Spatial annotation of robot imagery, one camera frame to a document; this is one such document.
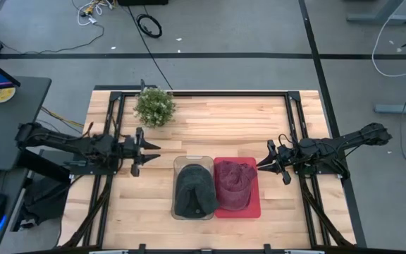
clear plastic container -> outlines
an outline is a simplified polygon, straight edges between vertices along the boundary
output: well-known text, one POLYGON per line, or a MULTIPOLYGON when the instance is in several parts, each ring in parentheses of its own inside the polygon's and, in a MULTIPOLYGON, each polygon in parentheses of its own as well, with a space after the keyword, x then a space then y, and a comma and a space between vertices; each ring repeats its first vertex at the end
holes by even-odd
POLYGON ((183 170, 187 165, 190 164, 198 164, 204 167, 206 170, 209 171, 211 174, 211 179, 214 179, 214 161, 209 156, 179 156, 175 158, 173 161, 173 200, 172 200, 172 208, 171 214, 172 217, 175 219, 191 219, 191 220, 208 220, 214 216, 214 213, 207 214, 205 217, 202 218, 187 218, 177 215, 175 213, 175 198, 176 198, 176 180, 178 178, 179 173, 183 170))

desk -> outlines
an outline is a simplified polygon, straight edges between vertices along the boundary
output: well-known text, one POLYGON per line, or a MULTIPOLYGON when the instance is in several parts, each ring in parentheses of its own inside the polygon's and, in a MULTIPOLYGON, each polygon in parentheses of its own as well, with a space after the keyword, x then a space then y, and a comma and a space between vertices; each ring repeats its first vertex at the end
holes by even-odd
MULTIPOLYGON (((0 169, 12 169, 15 166, 20 154, 15 142, 18 124, 35 121, 51 84, 49 78, 14 78, 21 82, 20 88, 11 100, 0 104, 0 169)), ((24 168, 0 171, 0 193, 6 194, 8 198, 6 223, 0 230, 0 242, 15 209, 27 172, 24 168)))
MULTIPOLYGON (((103 131, 110 94, 111 91, 92 93, 85 129, 94 122, 92 132, 103 131)), ((300 95, 310 138, 327 137, 319 93, 300 91, 300 95)), ((161 154, 160 158, 146 163, 138 178, 130 175, 131 161, 125 160, 114 177, 103 249, 138 249, 140 243, 145 243, 147 249, 262 249, 265 243, 272 248, 309 248, 300 185, 293 173, 291 184, 284 186, 281 176, 259 172, 259 219, 214 217, 208 221, 180 221, 171 216, 173 160, 181 155, 207 155, 254 157, 259 162, 268 153, 268 139, 278 144, 279 134, 290 133, 285 100, 273 96, 188 96, 176 97, 174 101, 174 122, 156 129, 144 128, 146 140, 161 146, 161 150, 152 152, 161 154)), ((135 98, 127 98, 121 125, 124 135, 132 135, 140 125, 133 116, 134 106, 135 98)), ((93 179, 84 176, 70 189, 59 245, 72 236, 87 214, 93 179)), ((319 175, 318 179, 326 214, 354 243, 340 179, 335 175, 319 175)), ((318 219, 312 214, 318 243, 322 243, 318 219)), ((94 243, 96 225, 90 243, 94 243)))

black desk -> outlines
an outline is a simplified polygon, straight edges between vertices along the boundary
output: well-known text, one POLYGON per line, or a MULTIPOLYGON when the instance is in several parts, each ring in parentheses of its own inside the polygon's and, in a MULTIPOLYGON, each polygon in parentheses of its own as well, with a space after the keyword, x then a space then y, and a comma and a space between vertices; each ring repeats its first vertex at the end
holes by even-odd
MULTIPOLYGON (((11 100, 0 104, 0 117, 4 119, 4 125, 0 125, 0 169, 5 167, 12 168, 19 156, 19 150, 16 147, 15 135, 18 131, 19 123, 35 121, 39 110, 47 95, 51 80, 49 78, 29 78, 15 77, 21 82, 21 87, 11 100)), ((14 168, 10 171, 0 171, 0 192, 7 195, 6 221, 0 230, 0 243, 7 228, 8 221, 11 218, 13 210, 23 188, 28 170, 24 168, 14 168)))

red tray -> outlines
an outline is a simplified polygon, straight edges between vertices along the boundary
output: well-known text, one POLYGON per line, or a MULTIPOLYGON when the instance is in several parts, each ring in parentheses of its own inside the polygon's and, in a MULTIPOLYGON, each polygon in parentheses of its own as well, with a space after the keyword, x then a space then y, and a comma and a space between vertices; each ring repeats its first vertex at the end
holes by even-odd
MULTIPOLYGON (((238 164, 246 163, 257 169, 257 161, 253 157, 217 157, 214 159, 214 164, 222 161, 235 162, 238 164)), ((255 177, 252 182, 252 191, 250 192, 250 203, 249 205, 240 211, 229 211, 223 208, 217 208, 216 212, 217 218, 260 218, 261 217, 261 205, 259 204, 259 185, 258 177, 255 177)))

wooden tabletop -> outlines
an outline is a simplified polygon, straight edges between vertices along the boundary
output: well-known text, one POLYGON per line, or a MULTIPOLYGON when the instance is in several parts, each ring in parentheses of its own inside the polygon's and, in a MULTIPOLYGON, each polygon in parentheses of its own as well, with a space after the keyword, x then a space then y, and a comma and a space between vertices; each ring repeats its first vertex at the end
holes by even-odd
MULTIPOLYGON (((85 129, 94 122, 92 132, 103 131, 110 93, 92 93, 85 129)), ((310 138, 329 137, 319 93, 300 91, 300 94, 310 138)), ((290 133, 284 99, 176 97, 174 101, 177 111, 173 122, 156 129, 144 128, 146 140, 161 147, 144 153, 159 153, 160 158, 141 167, 138 178, 130 175, 131 161, 127 159, 114 177, 103 247, 137 249, 140 243, 146 243, 148 249, 261 249, 270 243, 272 248, 309 248, 302 195, 294 173, 291 184, 284 186, 281 175, 259 172, 262 215, 258 219, 214 217, 207 221, 183 221, 171 216, 173 160, 177 156, 206 155, 254 157, 261 161, 268 153, 268 139, 278 144, 278 135, 290 133)), ((124 135, 134 134, 140 126, 133 116, 135 103, 134 97, 125 102, 121 129, 124 135)), ((297 122, 297 110, 293 111, 297 122)), ((282 143, 292 147, 284 140, 282 143)), ((326 214, 344 237, 354 243, 340 180, 336 175, 317 177, 326 214)), ((93 179, 84 176, 70 189, 59 244, 72 236, 87 215, 93 179)), ((318 243, 322 244, 319 220, 312 214, 318 243)), ((93 233, 97 230, 95 224, 98 223, 94 223, 93 233)), ((96 234, 92 235, 94 243, 96 234)))

